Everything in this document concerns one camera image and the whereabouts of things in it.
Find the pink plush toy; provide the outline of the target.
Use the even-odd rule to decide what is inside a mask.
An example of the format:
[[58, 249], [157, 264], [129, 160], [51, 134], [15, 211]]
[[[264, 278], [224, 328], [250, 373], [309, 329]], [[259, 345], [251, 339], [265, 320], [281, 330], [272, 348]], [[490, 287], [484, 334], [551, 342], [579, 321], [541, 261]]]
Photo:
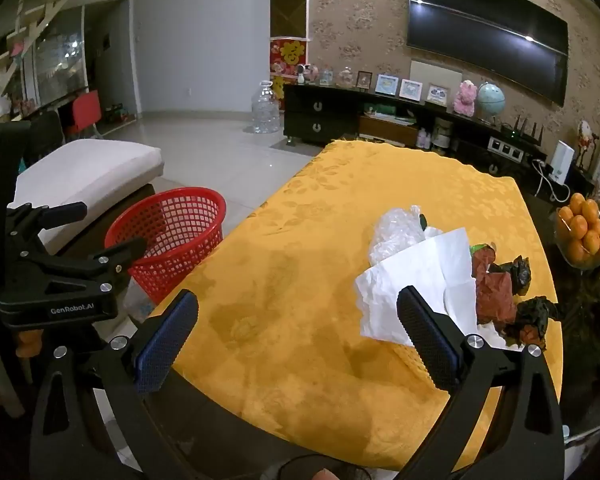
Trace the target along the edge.
[[476, 111], [477, 94], [478, 87], [469, 79], [463, 80], [460, 83], [454, 98], [454, 112], [466, 117], [474, 117]]

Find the black wifi router antennas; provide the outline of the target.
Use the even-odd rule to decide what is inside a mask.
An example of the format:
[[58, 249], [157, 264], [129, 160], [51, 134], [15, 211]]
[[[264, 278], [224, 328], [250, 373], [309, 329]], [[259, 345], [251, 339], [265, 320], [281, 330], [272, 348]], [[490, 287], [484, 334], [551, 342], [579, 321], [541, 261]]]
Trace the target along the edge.
[[543, 140], [544, 127], [541, 127], [540, 130], [536, 130], [538, 124], [535, 122], [532, 125], [531, 132], [527, 132], [527, 124], [528, 117], [522, 117], [518, 115], [513, 125], [509, 124], [508, 122], [502, 122], [500, 131], [504, 134], [504, 136], [508, 136], [509, 138], [521, 140], [522, 142], [526, 142], [535, 146], [540, 146]]

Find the black wrapper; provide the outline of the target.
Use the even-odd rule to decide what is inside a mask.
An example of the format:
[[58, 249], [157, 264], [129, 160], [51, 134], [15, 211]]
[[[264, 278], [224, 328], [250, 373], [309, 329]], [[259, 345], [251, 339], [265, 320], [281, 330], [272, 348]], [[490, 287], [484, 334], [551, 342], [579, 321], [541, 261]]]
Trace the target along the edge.
[[518, 256], [511, 262], [492, 263], [491, 272], [508, 273], [512, 280], [512, 292], [517, 296], [526, 296], [531, 284], [531, 268], [529, 259]]

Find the black tv cabinet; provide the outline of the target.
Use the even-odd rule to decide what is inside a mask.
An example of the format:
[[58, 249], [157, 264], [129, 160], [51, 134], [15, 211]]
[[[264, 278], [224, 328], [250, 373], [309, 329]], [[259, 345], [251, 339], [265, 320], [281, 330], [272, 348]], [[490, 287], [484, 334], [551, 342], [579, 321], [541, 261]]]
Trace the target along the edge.
[[449, 138], [431, 144], [433, 150], [497, 177], [512, 177], [543, 200], [558, 200], [570, 192], [589, 196], [590, 176], [572, 166], [566, 182], [543, 180], [550, 174], [546, 151], [504, 136], [501, 126], [446, 112], [437, 105], [401, 100], [395, 96], [316, 84], [284, 85], [284, 136], [324, 146], [333, 140], [381, 140], [414, 148], [422, 131], [434, 135], [442, 127]]

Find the red festive wall poster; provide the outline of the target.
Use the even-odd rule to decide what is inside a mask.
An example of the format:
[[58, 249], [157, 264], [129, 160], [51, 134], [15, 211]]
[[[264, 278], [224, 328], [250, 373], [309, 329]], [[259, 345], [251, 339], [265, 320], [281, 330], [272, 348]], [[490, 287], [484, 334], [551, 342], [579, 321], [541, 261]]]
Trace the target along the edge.
[[306, 52], [306, 38], [278, 36], [270, 39], [270, 81], [279, 103], [284, 100], [284, 85], [297, 83], [298, 67], [306, 64]]

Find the clear plastic bag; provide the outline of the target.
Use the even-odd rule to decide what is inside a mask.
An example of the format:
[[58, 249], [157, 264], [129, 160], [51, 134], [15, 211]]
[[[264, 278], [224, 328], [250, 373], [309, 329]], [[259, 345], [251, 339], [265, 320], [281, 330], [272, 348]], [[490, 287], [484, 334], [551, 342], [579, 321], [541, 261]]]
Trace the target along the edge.
[[406, 248], [426, 240], [428, 222], [419, 206], [392, 208], [383, 214], [374, 227], [368, 260], [374, 266]]

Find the large clear water jug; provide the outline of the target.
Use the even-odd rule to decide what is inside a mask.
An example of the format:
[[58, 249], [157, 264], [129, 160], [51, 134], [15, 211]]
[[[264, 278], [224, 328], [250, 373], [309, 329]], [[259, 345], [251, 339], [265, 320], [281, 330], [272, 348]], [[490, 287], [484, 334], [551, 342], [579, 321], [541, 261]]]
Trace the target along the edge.
[[280, 128], [279, 104], [270, 80], [262, 80], [251, 100], [254, 133], [276, 133]]

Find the red plastic mesh basket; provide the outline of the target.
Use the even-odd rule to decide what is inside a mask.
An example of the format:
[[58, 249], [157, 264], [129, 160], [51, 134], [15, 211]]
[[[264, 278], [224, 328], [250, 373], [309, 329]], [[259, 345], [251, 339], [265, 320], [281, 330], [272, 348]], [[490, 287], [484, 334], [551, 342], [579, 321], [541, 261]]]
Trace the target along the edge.
[[130, 274], [158, 304], [222, 242], [225, 215], [225, 200], [215, 190], [174, 188], [120, 214], [106, 233], [105, 246], [145, 241], [144, 255], [135, 260]]

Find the bowl of oranges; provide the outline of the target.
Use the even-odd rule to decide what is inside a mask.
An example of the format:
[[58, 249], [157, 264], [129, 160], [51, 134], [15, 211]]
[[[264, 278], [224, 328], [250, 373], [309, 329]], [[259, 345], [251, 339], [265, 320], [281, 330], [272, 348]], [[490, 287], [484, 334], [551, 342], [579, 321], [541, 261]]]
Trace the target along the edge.
[[583, 271], [600, 266], [600, 207], [596, 200], [573, 193], [556, 211], [554, 232], [570, 266]]

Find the yellow floral tablecloth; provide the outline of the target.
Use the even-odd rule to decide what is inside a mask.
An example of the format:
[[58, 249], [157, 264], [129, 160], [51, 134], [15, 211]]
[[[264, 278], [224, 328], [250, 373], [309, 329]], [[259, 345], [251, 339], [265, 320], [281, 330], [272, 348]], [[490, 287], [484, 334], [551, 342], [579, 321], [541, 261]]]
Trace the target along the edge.
[[183, 282], [198, 321], [175, 360], [189, 385], [302, 448], [398, 469], [448, 395], [417, 352], [366, 337], [363, 311], [402, 333], [399, 289], [370, 265], [383, 214], [418, 207], [430, 226], [526, 257], [531, 296], [556, 292], [516, 182], [431, 152], [336, 141], [253, 211]]

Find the red chair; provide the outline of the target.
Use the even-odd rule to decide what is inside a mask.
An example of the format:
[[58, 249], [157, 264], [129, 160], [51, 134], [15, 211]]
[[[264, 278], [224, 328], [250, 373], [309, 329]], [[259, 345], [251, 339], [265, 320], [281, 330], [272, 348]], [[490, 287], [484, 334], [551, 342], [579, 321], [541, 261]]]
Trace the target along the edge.
[[98, 91], [80, 94], [72, 102], [72, 114], [73, 125], [68, 130], [69, 136], [76, 136], [86, 128], [96, 125], [102, 119]]

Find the wall mounted black television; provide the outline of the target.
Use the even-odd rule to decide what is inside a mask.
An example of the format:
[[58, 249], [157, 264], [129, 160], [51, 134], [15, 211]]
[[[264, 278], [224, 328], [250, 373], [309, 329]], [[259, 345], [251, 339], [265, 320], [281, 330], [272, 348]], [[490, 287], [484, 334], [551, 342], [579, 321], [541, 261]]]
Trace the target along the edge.
[[408, 0], [406, 43], [488, 70], [562, 106], [569, 38], [528, 0]]

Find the white paper sheet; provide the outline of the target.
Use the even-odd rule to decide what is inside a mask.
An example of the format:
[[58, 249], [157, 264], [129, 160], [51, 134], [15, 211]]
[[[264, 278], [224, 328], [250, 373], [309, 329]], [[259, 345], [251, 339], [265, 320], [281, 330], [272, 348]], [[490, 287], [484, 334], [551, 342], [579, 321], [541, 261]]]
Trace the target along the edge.
[[463, 335], [477, 334], [497, 349], [521, 349], [519, 344], [506, 344], [491, 323], [480, 326], [477, 322], [476, 280], [465, 229], [430, 237], [355, 279], [362, 336], [407, 347], [412, 344], [396, 310], [399, 292], [407, 286], [415, 287], [431, 310], [447, 315]]

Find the white router box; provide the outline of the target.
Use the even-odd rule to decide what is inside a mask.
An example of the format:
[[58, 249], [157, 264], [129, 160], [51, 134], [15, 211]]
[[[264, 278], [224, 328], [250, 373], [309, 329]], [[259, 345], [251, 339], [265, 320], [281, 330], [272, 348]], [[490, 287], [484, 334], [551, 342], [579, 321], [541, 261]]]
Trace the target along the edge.
[[550, 166], [550, 178], [558, 183], [564, 184], [568, 176], [569, 169], [573, 160], [574, 149], [564, 141], [558, 141]]

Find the white cushioned bench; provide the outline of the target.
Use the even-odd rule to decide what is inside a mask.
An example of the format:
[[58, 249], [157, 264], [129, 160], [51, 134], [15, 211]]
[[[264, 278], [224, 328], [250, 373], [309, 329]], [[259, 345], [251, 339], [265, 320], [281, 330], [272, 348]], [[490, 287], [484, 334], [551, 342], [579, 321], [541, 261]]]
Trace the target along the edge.
[[45, 248], [53, 255], [109, 209], [162, 174], [158, 148], [128, 141], [76, 140], [24, 170], [17, 178], [10, 206], [57, 207], [75, 202], [87, 206], [83, 220], [41, 232]]

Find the light blue globe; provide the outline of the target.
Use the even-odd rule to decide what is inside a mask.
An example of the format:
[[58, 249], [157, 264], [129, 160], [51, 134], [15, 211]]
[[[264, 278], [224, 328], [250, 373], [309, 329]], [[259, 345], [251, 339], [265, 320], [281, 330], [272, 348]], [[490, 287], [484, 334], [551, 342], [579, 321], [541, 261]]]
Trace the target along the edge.
[[476, 99], [480, 117], [491, 119], [498, 116], [504, 110], [506, 97], [504, 92], [492, 82], [480, 84]]

